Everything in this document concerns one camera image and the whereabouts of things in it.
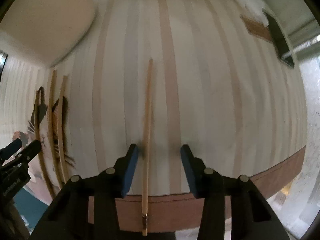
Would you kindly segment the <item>dark teal cabinet front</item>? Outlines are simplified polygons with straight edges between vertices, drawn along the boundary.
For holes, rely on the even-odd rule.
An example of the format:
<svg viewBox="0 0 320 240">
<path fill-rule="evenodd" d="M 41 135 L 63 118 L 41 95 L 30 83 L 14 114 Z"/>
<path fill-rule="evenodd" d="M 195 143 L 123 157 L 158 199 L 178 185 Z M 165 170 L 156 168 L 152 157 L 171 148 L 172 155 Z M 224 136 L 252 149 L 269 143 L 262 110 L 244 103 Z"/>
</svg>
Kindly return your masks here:
<svg viewBox="0 0 320 240">
<path fill-rule="evenodd" d="M 21 189 L 16 194 L 14 203 L 29 231 L 34 230 L 36 224 L 48 208 L 47 204 L 38 200 L 25 189 Z"/>
</svg>

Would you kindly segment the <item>wooden chopstick on cat face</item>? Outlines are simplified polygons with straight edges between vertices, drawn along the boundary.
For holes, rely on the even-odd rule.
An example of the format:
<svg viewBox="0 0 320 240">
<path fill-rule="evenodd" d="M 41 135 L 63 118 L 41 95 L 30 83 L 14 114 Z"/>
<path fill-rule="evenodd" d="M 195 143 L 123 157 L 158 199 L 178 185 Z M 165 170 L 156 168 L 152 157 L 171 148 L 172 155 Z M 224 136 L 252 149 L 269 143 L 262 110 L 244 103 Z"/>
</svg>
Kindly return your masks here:
<svg viewBox="0 0 320 240">
<path fill-rule="evenodd" d="M 53 127 L 52 107 L 53 107 L 53 99 L 54 99 L 55 81 L 56 81 L 56 70 L 52 70 L 52 74 L 50 76 L 49 101 L 48 101 L 48 140 L 50 144 L 50 151 L 52 154 L 55 175 L 57 178 L 59 189 L 62 189 L 63 183 L 62 183 L 62 179 L 60 176 L 59 167 L 57 163 L 55 144 L 54 144 L 54 135 L 53 135 L 54 127 Z"/>
</svg>

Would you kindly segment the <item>striped cat print placemat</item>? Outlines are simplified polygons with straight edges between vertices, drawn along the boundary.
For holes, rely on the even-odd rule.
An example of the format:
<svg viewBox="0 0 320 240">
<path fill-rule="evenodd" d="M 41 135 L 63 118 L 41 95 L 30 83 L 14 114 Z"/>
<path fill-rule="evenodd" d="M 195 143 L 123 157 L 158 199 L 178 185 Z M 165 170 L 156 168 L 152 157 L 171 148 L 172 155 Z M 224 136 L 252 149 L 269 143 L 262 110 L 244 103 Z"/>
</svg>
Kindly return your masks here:
<svg viewBox="0 0 320 240">
<path fill-rule="evenodd" d="M 153 139 L 148 227 L 198 227 L 180 147 L 220 174 L 249 176 L 269 198 L 302 170 L 306 103 L 300 70 L 248 31 L 233 0 L 93 0 L 95 17 L 57 64 L 15 56 L 1 78 L 1 145 L 40 139 L 49 182 L 33 160 L 25 189 L 45 204 L 59 192 L 48 140 L 50 76 L 56 70 L 53 135 L 61 179 L 96 176 L 143 140 L 146 72 L 153 59 Z"/>
</svg>

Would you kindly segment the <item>white ceramic utensil holder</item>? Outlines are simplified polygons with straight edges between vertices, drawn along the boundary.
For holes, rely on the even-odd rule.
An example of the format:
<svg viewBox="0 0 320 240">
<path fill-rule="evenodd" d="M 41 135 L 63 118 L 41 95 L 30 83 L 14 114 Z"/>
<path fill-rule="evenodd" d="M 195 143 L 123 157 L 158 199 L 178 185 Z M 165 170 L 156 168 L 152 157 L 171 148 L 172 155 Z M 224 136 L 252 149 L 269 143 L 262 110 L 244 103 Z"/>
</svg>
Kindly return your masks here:
<svg viewBox="0 0 320 240">
<path fill-rule="evenodd" d="M 93 0 L 14 0 L 1 19 L 1 51 L 52 67 L 82 39 L 94 17 Z"/>
</svg>

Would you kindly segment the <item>black rectangular object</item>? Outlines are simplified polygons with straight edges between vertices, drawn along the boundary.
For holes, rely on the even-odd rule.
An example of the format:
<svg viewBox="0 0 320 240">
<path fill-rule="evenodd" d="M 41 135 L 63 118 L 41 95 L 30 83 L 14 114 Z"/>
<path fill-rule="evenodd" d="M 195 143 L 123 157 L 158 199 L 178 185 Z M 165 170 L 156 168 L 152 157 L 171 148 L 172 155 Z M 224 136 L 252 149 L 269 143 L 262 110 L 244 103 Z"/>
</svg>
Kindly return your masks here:
<svg viewBox="0 0 320 240">
<path fill-rule="evenodd" d="M 290 52 L 289 45 L 278 22 L 267 11 L 264 10 L 263 12 L 268 20 L 268 29 L 272 38 L 272 42 L 276 48 L 276 54 L 278 55 L 278 58 L 288 67 L 293 69 L 295 67 L 295 63 Z"/>
</svg>

